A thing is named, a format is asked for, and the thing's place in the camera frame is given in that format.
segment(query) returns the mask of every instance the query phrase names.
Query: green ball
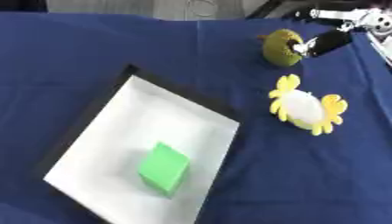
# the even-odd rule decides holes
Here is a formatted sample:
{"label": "green ball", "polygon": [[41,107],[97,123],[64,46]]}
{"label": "green ball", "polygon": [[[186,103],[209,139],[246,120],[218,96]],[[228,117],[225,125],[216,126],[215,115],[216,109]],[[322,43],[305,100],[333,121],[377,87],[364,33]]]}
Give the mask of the green ball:
{"label": "green ball", "polygon": [[299,62],[302,56],[294,53],[287,46],[291,39],[304,43],[301,37],[294,31],[282,29],[272,32],[264,39],[262,54],[270,63],[280,67],[290,67]]}

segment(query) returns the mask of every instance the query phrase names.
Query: cable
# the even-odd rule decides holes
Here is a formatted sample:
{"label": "cable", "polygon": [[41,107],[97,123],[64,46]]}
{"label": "cable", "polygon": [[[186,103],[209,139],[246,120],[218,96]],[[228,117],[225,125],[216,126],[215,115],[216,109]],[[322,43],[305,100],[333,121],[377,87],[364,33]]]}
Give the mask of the cable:
{"label": "cable", "polygon": [[[205,3],[213,6],[213,12],[211,13],[202,13],[202,12],[197,12],[194,9],[194,5],[199,2],[199,3]],[[184,20],[188,20],[188,11],[192,12],[194,15],[199,16],[199,17],[211,17],[216,13],[218,10],[218,4],[214,0],[188,0],[186,2],[186,7],[184,11]]]}

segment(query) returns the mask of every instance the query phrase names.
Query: blue tablecloth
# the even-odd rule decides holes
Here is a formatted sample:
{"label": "blue tablecloth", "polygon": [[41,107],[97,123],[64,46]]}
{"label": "blue tablecloth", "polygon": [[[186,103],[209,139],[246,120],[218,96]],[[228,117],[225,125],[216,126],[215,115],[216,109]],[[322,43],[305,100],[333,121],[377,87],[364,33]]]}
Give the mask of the blue tablecloth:
{"label": "blue tablecloth", "polygon": [[[219,99],[241,116],[200,223],[389,224],[392,76],[363,34],[289,68],[260,56],[258,34],[328,29],[280,20],[166,22],[114,15],[0,15],[0,223],[98,223],[36,175],[81,111],[131,63]],[[331,135],[279,122],[268,92],[284,74],[342,95]]]}

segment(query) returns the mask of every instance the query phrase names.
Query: white tray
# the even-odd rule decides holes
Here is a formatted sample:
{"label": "white tray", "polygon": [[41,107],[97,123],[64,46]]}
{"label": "white tray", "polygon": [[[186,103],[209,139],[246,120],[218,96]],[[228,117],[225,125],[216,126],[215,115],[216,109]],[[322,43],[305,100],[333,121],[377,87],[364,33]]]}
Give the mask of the white tray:
{"label": "white tray", "polygon": [[[44,180],[114,224],[194,223],[238,126],[132,75]],[[172,199],[137,175],[141,159],[159,141],[191,159]]]}

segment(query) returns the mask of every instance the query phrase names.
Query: green cube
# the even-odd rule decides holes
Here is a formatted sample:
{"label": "green cube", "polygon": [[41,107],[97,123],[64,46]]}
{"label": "green cube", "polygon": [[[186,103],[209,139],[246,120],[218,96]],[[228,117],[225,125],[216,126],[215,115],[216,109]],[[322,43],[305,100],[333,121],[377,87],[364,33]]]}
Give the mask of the green cube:
{"label": "green cube", "polygon": [[157,143],[140,164],[138,173],[144,183],[170,198],[184,179],[188,167],[188,157],[163,143]]}

